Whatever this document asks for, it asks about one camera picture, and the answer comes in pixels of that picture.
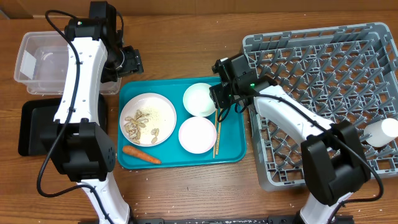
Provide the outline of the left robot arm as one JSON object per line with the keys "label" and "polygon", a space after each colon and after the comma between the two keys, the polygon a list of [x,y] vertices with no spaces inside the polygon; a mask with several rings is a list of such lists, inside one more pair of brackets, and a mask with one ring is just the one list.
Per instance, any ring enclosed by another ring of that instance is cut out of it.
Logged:
{"label": "left robot arm", "polygon": [[[65,87],[52,124],[40,134],[47,156],[40,168],[36,188],[47,198],[82,189],[99,223],[135,223],[131,207],[124,201],[113,169],[116,147],[100,126],[100,85],[144,71],[139,51],[123,45],[122,15],[106,1],[92,1],[89,16],[71,16],[64,30],[68,69]],[[73,187],[46,193],[41,182],[48,162],[66,175]]]}

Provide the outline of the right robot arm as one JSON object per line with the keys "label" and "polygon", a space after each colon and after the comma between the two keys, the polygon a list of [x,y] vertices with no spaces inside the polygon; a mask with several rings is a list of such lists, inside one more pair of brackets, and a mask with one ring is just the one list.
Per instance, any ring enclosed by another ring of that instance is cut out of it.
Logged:
{"label": "right robot arm", "polygon": [[210,87],[211,99],[221,110],[219,122],[231,106],[242,105],[271,120],[300,146],[310,195],[294,222],[335,223],[337,211],[371,177],[355,126],[306,109],[274,79],[259,77],[243,54],[217,60],[212,71],[221,79]]}

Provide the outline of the white cup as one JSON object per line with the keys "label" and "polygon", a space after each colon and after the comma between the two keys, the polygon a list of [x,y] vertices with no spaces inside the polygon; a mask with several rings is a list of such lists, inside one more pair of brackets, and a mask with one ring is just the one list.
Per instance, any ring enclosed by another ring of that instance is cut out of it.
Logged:
{"label": "white cup", "polygon": [[364,129],[364,135],[369,134],[366,142],[373,147],[382,147],[395,140],[398,132],[398,121],[393,118],[386,118],[369,124]]}

